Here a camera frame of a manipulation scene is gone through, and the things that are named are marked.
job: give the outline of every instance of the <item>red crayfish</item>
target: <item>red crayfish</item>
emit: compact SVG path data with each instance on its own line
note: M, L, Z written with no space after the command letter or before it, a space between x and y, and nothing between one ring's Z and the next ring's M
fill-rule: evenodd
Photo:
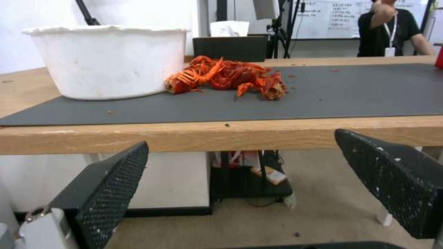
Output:
M165 85L172 94L199 91L199 86L209 84L218 90L236 89L238 97L256 89L265 99L279 100L287 93L286 86L280 72L269 76L270 70L249 62L198 56L183 71L168 77Z

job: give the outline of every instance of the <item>black box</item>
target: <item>black box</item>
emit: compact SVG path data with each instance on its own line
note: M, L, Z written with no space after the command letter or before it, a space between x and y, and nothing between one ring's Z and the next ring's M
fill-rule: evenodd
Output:
M198 37L193 38L194 55L226 60L263 62L266 56L266 36Z

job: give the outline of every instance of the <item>tripod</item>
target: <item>tripod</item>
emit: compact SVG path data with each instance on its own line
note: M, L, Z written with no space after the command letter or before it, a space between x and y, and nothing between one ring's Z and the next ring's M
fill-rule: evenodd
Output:
M292 32L294 30L295 25L295 18L297 16L297 12L300 5L300 0L297 0L295 4L295 11L292 13L292 8L294 6L293 0L288 0L289 2L289 15L288 15L288 23L286 26L286 30L284 30L282 26L282 13L284 11L283 4L285 0L279 0L279 9L280 9L280 15L277 17L277 19L272 20L272 24L268 25L266 27L266 30L270 32L274 32L273 35L271 35L270 40L268 41L268 47L266 50L266 58L272 58L272 55L274 58L278 58L278 45L279 41L282 43L284 48L284 55L283 58L290 58L291 55L289 54L289 45L291 44L291 37Z

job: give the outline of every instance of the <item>gray mat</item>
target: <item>gray mat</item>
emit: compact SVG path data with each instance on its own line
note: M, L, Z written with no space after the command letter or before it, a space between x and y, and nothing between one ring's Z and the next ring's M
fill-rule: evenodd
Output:
M58 97L0 119L0 125L92 125L443 114L443 70L424 64L281 67L280 101L235 91L114 101Z

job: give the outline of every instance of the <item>lanyard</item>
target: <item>lanyard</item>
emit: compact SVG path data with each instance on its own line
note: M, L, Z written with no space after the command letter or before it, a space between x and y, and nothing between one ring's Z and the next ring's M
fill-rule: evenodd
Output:
M397 31L397 13L395 13L394 16L394 28L392 29L392 34L389 31L388 25L386 23L384 23L383 26L385 27L386 33L388 33L389 47L392 47L392 42L394 41L395 32Z

